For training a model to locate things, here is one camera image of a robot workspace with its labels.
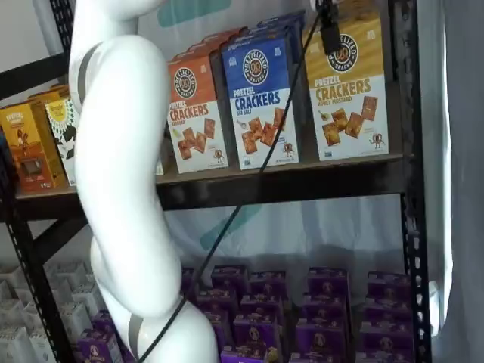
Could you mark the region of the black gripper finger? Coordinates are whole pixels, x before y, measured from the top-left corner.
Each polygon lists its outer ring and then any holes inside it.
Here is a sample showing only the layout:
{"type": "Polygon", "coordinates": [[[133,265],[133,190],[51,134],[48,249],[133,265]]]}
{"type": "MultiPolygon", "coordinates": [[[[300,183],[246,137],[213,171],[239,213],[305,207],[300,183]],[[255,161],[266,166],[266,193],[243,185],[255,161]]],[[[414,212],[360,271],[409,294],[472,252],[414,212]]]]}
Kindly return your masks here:
{"type": "Polygon", "coordinates": [[[321,19],[321,38],[324,45],[338,45],[340,31],[338,26],[339,11],[337,4],[331,0],[319,2],[319,16],[321,19]]]}

